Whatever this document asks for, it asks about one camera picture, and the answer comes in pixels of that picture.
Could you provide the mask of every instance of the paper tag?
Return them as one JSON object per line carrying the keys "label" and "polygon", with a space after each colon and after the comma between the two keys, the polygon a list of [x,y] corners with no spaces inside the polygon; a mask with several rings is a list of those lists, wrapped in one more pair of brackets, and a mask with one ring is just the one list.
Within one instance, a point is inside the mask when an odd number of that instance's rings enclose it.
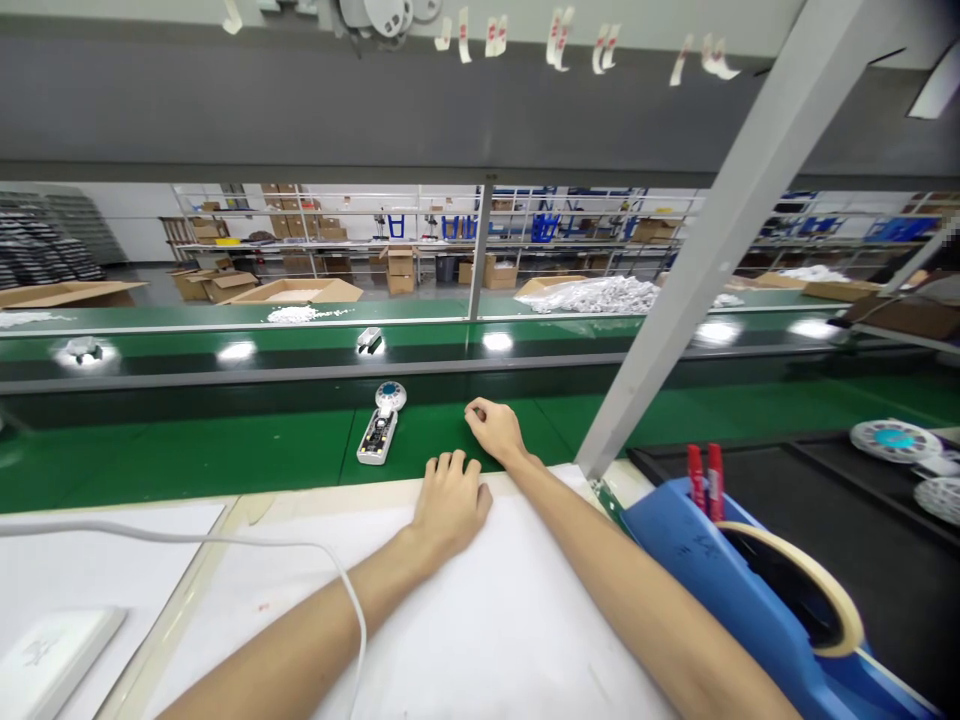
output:
{"label": "paper tag", "polygon": [[443,27],[440,30],[440,36],[433,39],[433,44],[437,50],[443,52],[450,49],[450,34],[453,32],[453,20],[448,17],[443,19]]}
{"label": "paper tag", "polygon": [[603,52],[603,59],[600,61],[600,67],[609,70],[614,66],[613,50],[617,44],[617,36],[620,34],[620,23],[610,27],[610,34],[607,35],[607,48]]}
{"label": "paper tag", "polygon": [[593,58],[591,59],[591,65],[593,66],[593,72],[595,75],[603,75],[605,70],[600,67],[600,58],[603,55],[603,48],[607,44],[607,33],[610,32],[609,25],[601,25],[600,32],[597,33],[597,42],[593,46]]}
{"label": "paper tag", "polygon": [[680,85],[680,75],[683,73],[683,63],[687,59],[687,54],[690,52],[690,49],[693,47],[693,35],[687,35],[687,39],[683,42],[683,47],[680,48],[680,54],[677,55],[677,61],[673,64],[673,72],[670,74],[670,87],[678,87]]}
{"label": "paper tag", "polygon": [[470,48],[467,45],[467,8],[460,8],[460,62],[470,62]]}
{"label": "paper tag", "polygon": [[497,57],[507,51],[507,16],[500,16],[500,25],[497,27]]}
{"label": "paper tag", "polygon": [[483,48],[484,57],[497,56],[497,19],[487,18],[487,44]]}
{"label": "paper tag", "polygon": [[555,65],[557,58],[557,36],[560,32],[560,19],[563,17],[563,11],[560,8],[554,8],[553,20],[550,22],[550,34],[547,35],[547,65]]}
{"label": "paper tag", "polygon": [[713,74],[721,80],[733,80],[740,74],[739,70],[731,70],[727,66],[727,39],[717,40],[717,46],[713,50]]}
{"label": "paper tag", "polygon": [[227,19],[223,21],[221,27],[231,35],[236,35],[243,27],[243,18],[237,10],[236,0],[224,0],[224,4],[227,6]]}
{"label": "paper tag", "polygon": [[560,35],[557,37],[557,49],[553,56],[553,66],[560,72],[566,72],[570,69],[563,67],[563,49],[567,46],[567,35],[570,33],[573,12],[573,7],[568,7],[564,10],[563,19],[560,21]]}

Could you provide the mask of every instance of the gray wall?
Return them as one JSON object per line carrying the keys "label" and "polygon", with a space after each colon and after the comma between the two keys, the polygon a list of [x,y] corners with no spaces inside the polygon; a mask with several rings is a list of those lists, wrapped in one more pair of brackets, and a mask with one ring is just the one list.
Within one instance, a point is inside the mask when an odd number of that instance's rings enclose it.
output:
{"label": "gray wall", "polygon": [[[542,48],[461,65],[417,41],[362,59],[316,44],[0,36],[0,178],[287,179],[280,167],[321,181],[359,166],[528,169],[498,179],[531,182],[678,173],[702,187],[766,79],[753,71],[769,62],[732,59],[746,71],[723,83],[691,57],[682,87],[669,88],[672,53],[623,52],[595,76],[585,48],[568,48],[573,69],[561,74]],[[937,121],[905,117],[926,75],[868,69],[798,183],[955,184],[960,101]]]}

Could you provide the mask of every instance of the right hand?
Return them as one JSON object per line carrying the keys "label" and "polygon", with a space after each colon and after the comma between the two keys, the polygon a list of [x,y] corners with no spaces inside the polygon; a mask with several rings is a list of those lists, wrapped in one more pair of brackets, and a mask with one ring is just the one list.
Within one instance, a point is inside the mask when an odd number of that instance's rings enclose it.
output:
{"label": "right hand", "polygon": [[467,405],[464,412],[473,436],[501,465],[506,466],[527,456],[520,423],[509,405],[477,398]]}

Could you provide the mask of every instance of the forearm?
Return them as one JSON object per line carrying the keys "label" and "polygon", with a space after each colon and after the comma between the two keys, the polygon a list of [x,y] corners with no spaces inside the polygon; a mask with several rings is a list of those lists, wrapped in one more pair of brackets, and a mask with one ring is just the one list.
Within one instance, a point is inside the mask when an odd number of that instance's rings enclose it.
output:
{"label": "forearm", "polygon": [[[350,570],[368,637],[436,569],[405,528]],[[162,720],[309,718],[360,647],[360,625],[338,578],[224,660]]]}
{"label": "forearm", "polygon": [[504,466],[607,622],[684,717],[798,717],[680,583],[539,459],[518,453]]}

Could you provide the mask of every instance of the left hand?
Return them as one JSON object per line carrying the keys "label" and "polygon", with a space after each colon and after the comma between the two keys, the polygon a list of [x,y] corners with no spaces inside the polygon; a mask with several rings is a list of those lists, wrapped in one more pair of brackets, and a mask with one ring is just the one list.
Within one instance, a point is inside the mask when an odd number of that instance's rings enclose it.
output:
{"label": "left hand", "polygon": [[471,460],[464,471],[466,457],[456,450],[427,462],[410,531],[431,572],[467,549],[493,505],[490,488],[480,483],[480,463]]}

